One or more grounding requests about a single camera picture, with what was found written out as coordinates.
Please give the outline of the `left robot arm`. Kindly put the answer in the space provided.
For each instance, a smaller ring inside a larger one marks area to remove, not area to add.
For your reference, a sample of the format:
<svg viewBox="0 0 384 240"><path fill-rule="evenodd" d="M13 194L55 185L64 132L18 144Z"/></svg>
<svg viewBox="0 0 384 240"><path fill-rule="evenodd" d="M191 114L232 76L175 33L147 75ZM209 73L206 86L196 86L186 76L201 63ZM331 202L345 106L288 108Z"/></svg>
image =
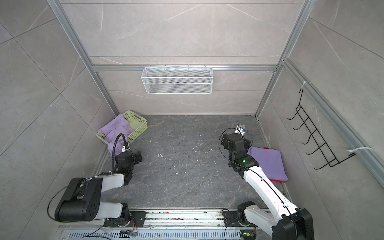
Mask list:
<svg viewBox="0 0 384 240"><path fill-rule="evenodd" d="M54 220L61 223L104 220L107 226L125 227L133 217L126 203L102 202L103 192L129 184L134 165L142 161L141 152L122 152L115 157L113 172L93 178L73 178L55 210Z"/></svg>

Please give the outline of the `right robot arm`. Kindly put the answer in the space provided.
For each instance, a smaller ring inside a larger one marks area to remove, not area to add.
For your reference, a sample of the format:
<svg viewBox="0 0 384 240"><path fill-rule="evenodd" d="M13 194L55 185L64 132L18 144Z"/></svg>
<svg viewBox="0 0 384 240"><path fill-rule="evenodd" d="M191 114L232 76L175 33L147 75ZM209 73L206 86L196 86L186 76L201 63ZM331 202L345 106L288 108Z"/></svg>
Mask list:
<svg viewBox="0 0 384 240"><path fill-rule="evenodd" d="M238 216L241 221L259 227L273 240L315 238L313 217L310 212L290 202L267 178L260 164L248 155L251 141L237 131L229 135L222 133L218 145L229 151L226 157L229 167L258 193L269 209L267 213L252 202L239 205Z"/></svg>

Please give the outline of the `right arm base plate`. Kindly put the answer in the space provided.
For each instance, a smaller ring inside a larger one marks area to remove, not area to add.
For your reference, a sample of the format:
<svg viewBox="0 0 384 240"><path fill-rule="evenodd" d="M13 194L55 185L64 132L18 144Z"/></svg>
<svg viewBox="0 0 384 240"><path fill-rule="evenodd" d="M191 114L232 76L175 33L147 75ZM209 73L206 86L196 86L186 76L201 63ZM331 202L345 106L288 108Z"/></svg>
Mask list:
<svg viewBox="0 0 384 240"><path fill-rule="evenodd" d="M251 224L245 218L240 217L238 211L223 209L221 214L224 218L225 227L257 227L257 225Z"/></svg>

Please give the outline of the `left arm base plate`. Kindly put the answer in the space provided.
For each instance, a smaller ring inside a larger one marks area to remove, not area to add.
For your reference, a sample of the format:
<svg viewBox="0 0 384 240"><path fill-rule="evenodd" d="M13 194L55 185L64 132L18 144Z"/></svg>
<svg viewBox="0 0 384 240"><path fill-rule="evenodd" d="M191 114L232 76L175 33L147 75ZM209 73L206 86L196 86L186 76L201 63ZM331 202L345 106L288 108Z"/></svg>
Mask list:
<svg viewBox="0 0 384 240"><path fill-rule="evenodd" d="M104 227L111 228L142 228L146 219L147 212L145 211L133 211L129 213L122 213L119 218L106 219Z"/></svg>

